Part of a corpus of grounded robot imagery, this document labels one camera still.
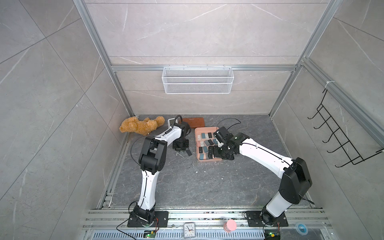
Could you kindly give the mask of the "pink storage tray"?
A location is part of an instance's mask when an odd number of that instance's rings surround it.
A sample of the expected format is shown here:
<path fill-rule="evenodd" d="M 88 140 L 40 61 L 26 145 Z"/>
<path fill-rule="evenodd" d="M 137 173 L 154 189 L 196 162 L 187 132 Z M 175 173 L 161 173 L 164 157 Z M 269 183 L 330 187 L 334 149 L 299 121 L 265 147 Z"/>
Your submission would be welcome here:
<path fill-rule="evenodd" d="M 218 141 L 214 132 L 218 127 L 203 127 L 195 129 L 196 155 L 199 162 L 217 162 L 221 158 L 216 158 L 214 154 Z"/>

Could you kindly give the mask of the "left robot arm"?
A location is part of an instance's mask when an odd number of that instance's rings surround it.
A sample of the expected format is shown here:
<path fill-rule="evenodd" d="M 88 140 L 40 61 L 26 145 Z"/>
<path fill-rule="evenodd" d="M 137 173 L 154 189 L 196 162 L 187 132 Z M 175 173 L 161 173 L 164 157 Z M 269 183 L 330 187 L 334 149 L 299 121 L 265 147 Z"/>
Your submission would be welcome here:
<path fill-rule="evenodd" d="M 158 136 L 146 137 L 138 163 L 142 170 L 142 187 L 140 198 L 133 209 L 133 216 L 143 226 L 150 226 L 156 219 L 155 193 L 159 172 L 166 163 L 167 147 L 175 151 L 185 151 L 190 156 L 189 140 L 190 125 L 181 115 L 168 120 L 168 129 Z"/>

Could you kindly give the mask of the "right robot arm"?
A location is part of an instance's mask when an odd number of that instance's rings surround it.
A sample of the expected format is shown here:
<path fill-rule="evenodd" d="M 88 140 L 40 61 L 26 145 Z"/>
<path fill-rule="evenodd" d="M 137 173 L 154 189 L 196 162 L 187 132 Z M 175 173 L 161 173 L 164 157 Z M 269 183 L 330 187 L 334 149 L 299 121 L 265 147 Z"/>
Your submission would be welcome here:
<path fill-rule="evenodd" d="M 244 133 L 232 134 L 230 128 L 216 125 L 213 132 L 218 146 L 212 147 L 212 156 L 224 161 L 235 161 L 236 157 L 250 159 L 275 174 L 281 181 L 277 193 L 262 208 L 259 219 L 264 225 L 273 226 L 283 213 L 301 201 L 314 204 L 306 197 L 313 185 L 310 171 L 304 159 L 292 159 L 280 155 Z"/>

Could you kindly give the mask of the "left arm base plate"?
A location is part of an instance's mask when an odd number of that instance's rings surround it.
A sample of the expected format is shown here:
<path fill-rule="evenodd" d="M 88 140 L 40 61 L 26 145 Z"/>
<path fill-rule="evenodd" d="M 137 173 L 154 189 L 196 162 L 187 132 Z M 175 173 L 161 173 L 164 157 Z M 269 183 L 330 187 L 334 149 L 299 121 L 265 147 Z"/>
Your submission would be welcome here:
<path fill-rule="evenodd" d="M 130 217 L 128 218 L 127 227 L 128 228 L 138 228 L 138 227 L 160 227 L 165 228 L 168 226 L 169 212 L 168 211 L 154 211 L 149 213 L 149 215 L 144 214 L 142 217 L 140 215 L 131 212 Z"/>

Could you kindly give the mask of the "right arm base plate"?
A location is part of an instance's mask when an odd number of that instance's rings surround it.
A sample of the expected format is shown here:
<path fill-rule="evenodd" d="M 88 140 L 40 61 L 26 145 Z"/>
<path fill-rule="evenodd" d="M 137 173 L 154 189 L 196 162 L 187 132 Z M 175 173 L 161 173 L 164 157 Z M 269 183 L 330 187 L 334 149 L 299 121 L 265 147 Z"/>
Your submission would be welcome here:
<path fill-rule="evenodd" d="M 278 217 L 273 217 L 267 211 L 246 211 L 244 216 L 249 227 L 263 227 L 265 224 L 270 227 L 289 226 L 285 212 Z"/>

